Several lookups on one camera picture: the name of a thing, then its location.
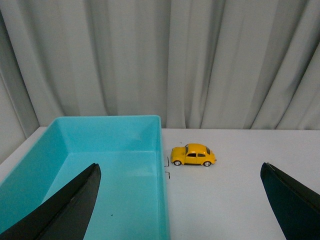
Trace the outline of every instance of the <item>table surface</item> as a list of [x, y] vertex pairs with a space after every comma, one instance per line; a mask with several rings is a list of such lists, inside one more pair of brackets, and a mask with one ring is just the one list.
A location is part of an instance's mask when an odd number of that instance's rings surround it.
[[[45, 129], [0, 164], [0, 182]], [[320, 193], [320, 131], [163, 129], [162, 138], [172, 240], [285, 240], [260, 179], [264, 162]], [[168, 166], [171, 149], [188, 143], [207, 145], [216, 164]]]

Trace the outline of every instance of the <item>curtain fold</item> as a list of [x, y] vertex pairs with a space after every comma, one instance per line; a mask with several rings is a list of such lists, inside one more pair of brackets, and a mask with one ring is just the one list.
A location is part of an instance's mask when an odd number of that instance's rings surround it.
[[320, 0], [0, 0], [41, 126], [320, 129]]
[[[35, 111], [31, 104], [28, 92], [26, 90], [23, 78], [20, 73], [20, 69], [12, 49], [12, 45], [4, 24], [4, 19], [0, 13], [0, 80], [2, 81], [1, 86], [2, 90], [2, 104], [6, 103], [6, 95], [10, 99], [10, 104], [4, 104], [0, 114], [3, 115], [3, 118], [6, 118], [4, 115], [10, 115], [14, 119], [12, 122], [2, 122], [1, 128], [9, 128], [9, 125], [12, 125], [12, 131], [16, 129], [16, 133], [10, 136], [2, 137], [3, 140], [7, 142], [7, 139], [12, 141], [16, 139], [17, 142], [21, 143], [20, 129], [24, 133], [24, 137], [28, 138], [38, 127], [38, 119], [36, 117]], [[13, 107], [15, 114], [11, 114], [11, 111], [8, 111], [7, 107]], [[15, 118], [17, 117], [19, 122], [19, 127], [15, 126]]]

